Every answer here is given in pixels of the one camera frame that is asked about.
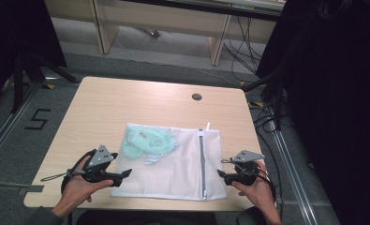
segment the zipper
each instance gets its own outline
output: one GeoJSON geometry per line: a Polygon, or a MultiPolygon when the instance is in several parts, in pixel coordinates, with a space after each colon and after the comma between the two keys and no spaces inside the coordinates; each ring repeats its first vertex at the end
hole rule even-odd
{"type": "Polygon", "coordinates": [[[207,190],[205,186],[204,130],[199,129],[197,134],[199,136],[200,160],[201,160],[201,182],[202,182],[201,195],[202,195],[202,199],[206,201],[207,200],[207,190]]]}

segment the hand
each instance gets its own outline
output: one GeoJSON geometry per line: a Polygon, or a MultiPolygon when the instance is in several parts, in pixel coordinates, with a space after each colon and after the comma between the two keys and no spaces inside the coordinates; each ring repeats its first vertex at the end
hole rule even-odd
{"type": "MultiPolygon", "coordinates": [[[[262,171],[259,175],[266,178],[266,166],[260,161],[255,162],[262,171]]],[[[274,205],[272,191],[266,181],[258,177],[251,186],[245,186],[236,181],[231,182],[231,185],[240,190],[238,193],[240,196],[246,196],[262,212],[268,224],[281,224],[280,216],[274,205]]]]}
{"type": "MultiPolygon", "coordinates": [[[[89,158],[90,156],[86,157],[77,168],[82,169],[89,158]]],[[[75,175],[67,182],[62,197],[59,203],[52,209],[52,212],[60,218],[65,218],[85,200],[90,203],[92,201],[91,195],[97,190],[110,187],[112,184],[112,180],[89,183],[82,176],[75,175]]]]}

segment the wrist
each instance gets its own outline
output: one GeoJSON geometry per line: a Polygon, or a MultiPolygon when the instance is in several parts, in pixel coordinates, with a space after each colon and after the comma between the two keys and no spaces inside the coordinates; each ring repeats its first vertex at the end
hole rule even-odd
{"type": "Polygon", "coordinates": [[[281,224],[281,218],[274,204],[260,208],[260,211],[265,217],[267,224],[269,225],[281,224]]]}
{"type": "Polygon", "coordinates": [[[72,202],[59,202],[52,209],[52,212],[60,218],[66,218],[75,208],[76,205],[72,202]]]}

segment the round hole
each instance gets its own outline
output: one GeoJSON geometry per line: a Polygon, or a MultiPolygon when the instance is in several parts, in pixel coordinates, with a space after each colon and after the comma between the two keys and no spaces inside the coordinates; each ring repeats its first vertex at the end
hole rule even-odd
{"type": "Polygon", "coordinates": [[[201,100],[201,99],[202,99],[202,95],[197,94],[197,93],[193,94],[191,97],[192,97],[193,99],[195,99],[195,100],[201,100]]]}

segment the white mesh bag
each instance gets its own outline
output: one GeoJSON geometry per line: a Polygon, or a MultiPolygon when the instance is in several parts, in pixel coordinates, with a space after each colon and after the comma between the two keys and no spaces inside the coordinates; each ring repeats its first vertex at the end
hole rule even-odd
{"type": "Polygon", "coordinates": [[[228,198],[220,131],[127,124],[117,173],[132,169],[114,197],[210,201],[228,198]]]}

